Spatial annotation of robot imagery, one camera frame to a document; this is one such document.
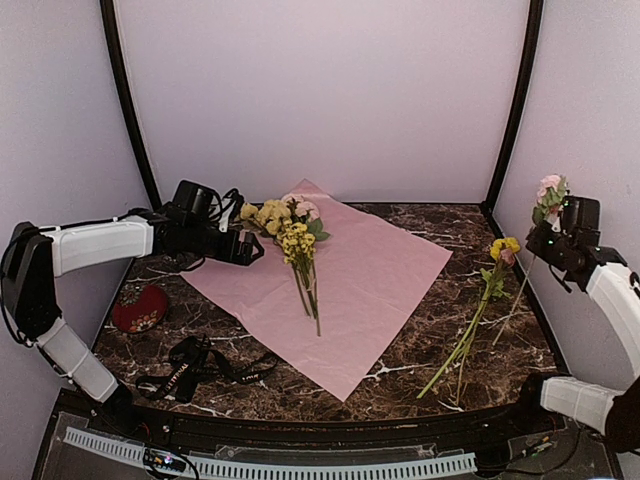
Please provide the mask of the yellow rose stem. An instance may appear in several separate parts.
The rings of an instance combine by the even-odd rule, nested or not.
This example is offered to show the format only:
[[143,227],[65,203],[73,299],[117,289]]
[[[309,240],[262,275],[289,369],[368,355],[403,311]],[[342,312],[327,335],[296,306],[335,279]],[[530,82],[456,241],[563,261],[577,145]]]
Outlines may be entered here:
[[416,396],[417,399],[425,397],[426,394],[440,381],[443,374],[451,366],[458,364],[459,369],[456,387],[456,400],[460,400],[464,365],[475,341],[479,323],[492,299],[511,297],[511,294],[504,290],[505,278],[508,270],[515,265],[516,256],[520,251],[520,242],[515,237],[503,237],[496,239],[493,242],[489,249],[489,255],[493,260],[493,267],[491,270],[481,270],[481,277],[485,282],[485,288],[472,320],[456,343],[450,355]]

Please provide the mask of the yellow daisy bunch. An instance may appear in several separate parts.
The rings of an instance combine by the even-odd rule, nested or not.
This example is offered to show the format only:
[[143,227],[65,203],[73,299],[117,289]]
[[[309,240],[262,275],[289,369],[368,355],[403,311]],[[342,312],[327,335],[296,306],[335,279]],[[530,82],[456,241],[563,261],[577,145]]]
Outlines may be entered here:
[[[289,209],[285,206],[283,199],[267,200],[261,207],[245,203],[240,211],[239,218],[247,226],[257,229],[261,234],[271,238],[273,243],[278,246],[282,252],[278,241],[278,233],[281,231],[283,221],[290,216]],[[321,336],[321,322],[319,319],[314,320],[315,332],[318,337]]]

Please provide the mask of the pink wrapping paper sheet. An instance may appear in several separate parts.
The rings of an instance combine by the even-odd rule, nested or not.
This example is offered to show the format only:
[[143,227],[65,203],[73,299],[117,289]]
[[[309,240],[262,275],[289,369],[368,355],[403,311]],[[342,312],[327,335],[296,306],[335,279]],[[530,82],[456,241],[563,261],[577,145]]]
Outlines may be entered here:
[[345,401],[405,325],[451,257],[449,250],[340,203],[308,180],[330,237],[315,254],[318,322],[309,318],[279,247],[248,267],[208,260],[184,279],[261,344]]

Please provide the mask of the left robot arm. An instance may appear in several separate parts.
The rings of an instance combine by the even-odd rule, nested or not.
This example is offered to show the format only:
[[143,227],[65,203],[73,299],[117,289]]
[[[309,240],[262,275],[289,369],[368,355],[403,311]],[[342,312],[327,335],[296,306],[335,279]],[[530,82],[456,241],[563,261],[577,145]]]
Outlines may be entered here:
[[35,347],[70,383],[104,404],[101,417],[120,436],[141,427],[126,386],[95,356],[77,315],[85,301],[72,299],[79,280],[108,264],[134,258],[192,254],[249,266],[264,254],[251,233],[222,231],[205,222],[182,224],[167,215],[134,209],[124,215],[58,226],[17,224],[1,258],[1,311],[16,342]]

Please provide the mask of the small yellow filler flowers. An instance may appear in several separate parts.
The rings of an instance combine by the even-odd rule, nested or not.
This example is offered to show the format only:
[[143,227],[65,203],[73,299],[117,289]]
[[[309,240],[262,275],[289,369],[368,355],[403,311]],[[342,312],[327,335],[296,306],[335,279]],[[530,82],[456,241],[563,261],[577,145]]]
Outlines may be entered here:
[[284,262],[291,266],[306,315],[319,319],[315,236],[306,224],[286,219],[278,234]]

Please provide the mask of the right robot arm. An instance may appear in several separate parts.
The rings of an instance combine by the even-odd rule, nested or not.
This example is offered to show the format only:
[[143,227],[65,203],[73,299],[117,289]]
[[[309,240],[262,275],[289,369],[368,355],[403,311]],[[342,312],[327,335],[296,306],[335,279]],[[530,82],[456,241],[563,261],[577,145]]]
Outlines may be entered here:
[[534,432],[549,411],[600,433],[608,448],[639,451],[639,275],[611,247],[597,243],[595,230],[561,232],[547,221],[535,226],[527,247],[561,284],[584,293],[570,301],[577,312],[568,324],[552,323],[568,356],[565,374],[536,374],[529,395],[510,413],[521,434]]

